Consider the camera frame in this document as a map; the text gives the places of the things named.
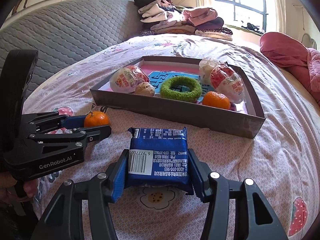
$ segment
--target human hand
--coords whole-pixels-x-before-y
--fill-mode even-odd
[[[7,204],[11,203],[11,200],[19,201],[20,198],[11,195],[7,188],[16,185],[17,181],[11,176],[9,172],[0,173],[0,201]],[[23,189],[26,192],[28,198],[32,198],[36,195],[38,189],[38,179],[27,181],[23,184]]]

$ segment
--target gray quilted mattress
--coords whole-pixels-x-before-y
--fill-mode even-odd
[[[0,31],[0,72],[11,49],[38,49],[27,96],[49,77],[109,46],[139,35],[130,0],[68,0],[24,15]]]

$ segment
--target green knitted ring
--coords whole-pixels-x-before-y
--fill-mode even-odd
[[[178,92],[171,90],[175,86],[186,86],[190,88],[190,91]],[[172,77],[162,83],[160,95],[162,98],[194,103],[201,96],[201,86],[194,78],[184,76]]]

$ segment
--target blue snack package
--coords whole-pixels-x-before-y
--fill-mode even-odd
[[[132,139],[126,187],[172,186],[193,195],[186,127],[182,130],[129,128],[128,131]]]

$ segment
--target silver screw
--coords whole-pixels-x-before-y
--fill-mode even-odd
[[[245,179],[244,181],[247,185],[251,186],[254,184],[253,179]]]
[[[218,179],[220,177],[220,174],[217,172],[211,172],[210,177],[213,179]]]
[[[67,179],[67,180],[65,180],[65,181],[63,182],[63,185],[69,186],[69,185],[71,185],[71,183],[72,183],[72,180],[71,180],[71,179]]]
[[[101,172],[98,174],[98,179],[105,179],[107,177],[107,175],[104,172]]]

